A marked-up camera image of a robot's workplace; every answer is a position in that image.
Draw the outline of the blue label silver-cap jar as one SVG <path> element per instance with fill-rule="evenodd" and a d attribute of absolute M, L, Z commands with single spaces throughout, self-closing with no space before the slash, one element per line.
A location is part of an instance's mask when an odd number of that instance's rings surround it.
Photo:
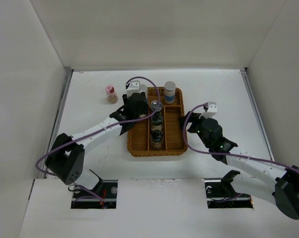
<path fill-rule="evenodd" d="M 140 91 L 141 93 L 144 92 L 145 96 L 148 96 L 148 87 L 145 84 L 140 85 Z"/>

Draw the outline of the black grinder spice bottle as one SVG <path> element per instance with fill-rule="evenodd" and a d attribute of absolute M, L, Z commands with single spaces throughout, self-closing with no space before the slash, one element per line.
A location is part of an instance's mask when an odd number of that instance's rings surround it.
<path fill-rule="evenodd" d="M 163 121 L 164 121 L 164 117 L 163 117 L 162 113 L 161 112 L 156 112 L 150 118 L 150 129 L 151 129 L 151 131 L 155 131 L 155 130 L 162 131 Z"/>

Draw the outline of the silver grinder spice bottle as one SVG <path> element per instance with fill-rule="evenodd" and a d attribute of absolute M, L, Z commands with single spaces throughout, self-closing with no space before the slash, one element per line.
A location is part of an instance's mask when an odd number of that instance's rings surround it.
<path fill-rule="evenodd" d="M 150 104 L 150 110 L 151 112 L 156 112 L 156 113 L 161 113 L 163 109 L 163 104 L 162 102 L 158 101 L 158 100 L 153 100 Z"/>

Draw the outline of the dark lid spice jar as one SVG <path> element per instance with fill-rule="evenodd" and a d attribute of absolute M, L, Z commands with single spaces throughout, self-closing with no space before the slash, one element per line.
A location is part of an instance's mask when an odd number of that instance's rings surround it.
<path fill-rule="evenodd" d="M 163 148 L 164 135 L 160 130 L 154 130 L 150 134 L 150 146 L 153 150 L 161 150 Z"/>

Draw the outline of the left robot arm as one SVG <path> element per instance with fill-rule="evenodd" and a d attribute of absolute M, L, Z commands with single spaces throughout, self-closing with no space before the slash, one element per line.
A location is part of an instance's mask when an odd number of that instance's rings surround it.
<path fill-rule="evenodd" d="M 45 160 L 46 167 L 65 185 L 77 183 L 85 187 L 90 197 L 100 196 L 100 178 L 84 169 L 85 156 L 102 143 L 131 130 L 148 113 L 145 94 L 133 93 L 123 106 L 96 126 L 72 136 L 60 134 Z"/>

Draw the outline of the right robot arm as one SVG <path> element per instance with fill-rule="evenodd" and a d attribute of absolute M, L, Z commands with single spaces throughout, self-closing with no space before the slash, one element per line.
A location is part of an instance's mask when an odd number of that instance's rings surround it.
<path fill-rule="evenodd" d="M 223 136 L 218 121 L 188 112 L 178 118 L 182 133 L 196 134 L 216 161 L 234 167 L 221 179 L 226 196 L 253 195 L 274 204 L 287 217 L 299 219 L 299 167 L 252 157 Z"/>

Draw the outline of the pink cap spice bottle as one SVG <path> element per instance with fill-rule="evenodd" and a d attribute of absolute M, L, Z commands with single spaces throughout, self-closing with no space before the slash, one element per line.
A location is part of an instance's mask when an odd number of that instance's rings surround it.
<path fill-rule="evenodd" d="M 115 104 L 118 101 L 118 97 L 113 85 L 107 85 L 105 87 L 106 98 L 110 104 Z"/>

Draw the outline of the left aluminium frame rail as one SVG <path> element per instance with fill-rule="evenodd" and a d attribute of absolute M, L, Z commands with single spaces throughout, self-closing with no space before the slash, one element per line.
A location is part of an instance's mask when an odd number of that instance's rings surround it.
<path fill-rule="evenodd" d="M 51 150 L 53 143 L 55 141 L 55 138 L 58 135 L 58 130 L 59 130 L 67 94 L 68 94 L 69 87 L 70 87 L 70 82 L 71 82 L 71 78 L 72 78 L 72 74 L 73 74 L 73 70 L 74 70 L 69 66 L 65 66 L 64 69 L 65 69 L 65 79 L 64 79 L 62 91 L 60 94 L 60 99 L 59 99 L 59 103 L 58 103 L 58 107 L 57 107 L 57 112 L 55 115 L 55 120 L 53 123 L 52 133 L 50 136 L 50 141 L 49 141 L 47 152 L 49 152 Z"/>

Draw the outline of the aluminium frame rail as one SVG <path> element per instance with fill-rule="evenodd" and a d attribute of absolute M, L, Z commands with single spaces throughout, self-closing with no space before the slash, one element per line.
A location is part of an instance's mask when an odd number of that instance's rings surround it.
<path fill-rule="evenodd" d="M 274 158 L 274 155 L 273 155 L 273 152 L 272 152 L 269 140 L 268 140 L 266 130 L 264 128 L 264 124 L 263 124 L 263 121 L 262 121 L 262 118 L 261 118 L 261 115 L 260 115 L 260 112 L 259 112 L 259 109 L 258 109 L 258 106 L 257 106 L 257 102 L 256 102 L 256 99 L 255 99 L 253 90 L 251 88 L 251 84 L 250 84 L 249 77 L 248 77 L 248 74 L 247 74 L 247 68 L 240 69 L 240 73 L 241 73 L 246 91 L 248 93 L 248 97 L 249 97 L 249 100 L 250 100 L 252 110 L 254 112 L 257 124 L 260 128 L 260 133 L 261 133 L 262 139 L 264 140 L 267 151 L 269 153 L 269 158 L 271 159 L 271 161 L 275 162 L 275 158 Z"/>
<path fill-rule="evenodd" d="M 55 120 L 53 123 L 52 133 L 50 136 L 50 141 L 49 141 L 47 152 L 49 152 L 51 150 L 53 143 L 55 141 L 55 138 L 58 135 L 58 130 L 59 130 L 67 94 L 68 94 L 69 87 L 70 87 L 70 82 L 71 82 L 71 78 L 72 78 L 72 74 L 73 74 L 73 70 L 74 70 L 69 66 L 65 66 L 64 69 L 65 69 L 65 79 L 64 79 L 62 91 L 60 94 L 60 99 L 59 99 L 59 103 L 58 103 L 58 107 L 57 107 L 57 112 L 55 115 Z"/>

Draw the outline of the right aluminium frame rail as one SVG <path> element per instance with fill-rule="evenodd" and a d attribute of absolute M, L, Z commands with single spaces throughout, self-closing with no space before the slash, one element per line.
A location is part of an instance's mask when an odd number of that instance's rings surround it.
<path fill-rule="evenodd" d="M 269 158 L 271 159 L 271 161 L 275 162 L 275 158 L 274 158 L 274 155 L 273 155 L 273 152 L 272 152 L 269 140 L 268 140 L 266 130 L 264 128 L 264 124 L 263 124 L 263 121 L 262 121 L 262 118 L 261 118 L 261 115 L 260 115 L 260 112 L 259 112 L 259 109 L 258 109 L 258 106 L 257 106 L 257 102 L 256 102 L 256 99 L 255 99 L 253 90 L 251 88 L 251 84 L 250 84 L 249 77 L 248 77 L 248 74 L 247 74 L 247 68 L 240 69 L 240 73 L 241 73 L 246 91 L 248 93 L 248 97 L 249 97 L 249 100 L 250 100 L 252 110 L 254 112 L 257 124 L 260 128 L 260 133 L 261 133 L 262 139 L 264 140 L 267 151 L 269 153 Z"/>

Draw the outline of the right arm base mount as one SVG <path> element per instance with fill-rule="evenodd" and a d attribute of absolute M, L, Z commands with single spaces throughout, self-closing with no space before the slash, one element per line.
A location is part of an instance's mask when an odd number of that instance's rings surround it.
<path fill-rule="evenodd" d="M 231 182 L 240 172 L 231 170 L 222 178 L 204 180 L 207 206 L 209 209 L 253 208 L 251 196 L 237 193 Z"/>

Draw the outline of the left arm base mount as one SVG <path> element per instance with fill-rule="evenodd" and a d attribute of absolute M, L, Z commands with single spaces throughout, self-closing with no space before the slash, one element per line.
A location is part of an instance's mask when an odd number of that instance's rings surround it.
<path fill-rule="evenodd" d="M 115 209 L 118 193 L 117 180 L 103 180 L 92 170 L 81 174 L 81 181 L 88 187 L 71 184 L 68 191 L 72 192 L 72 209 Z"/>

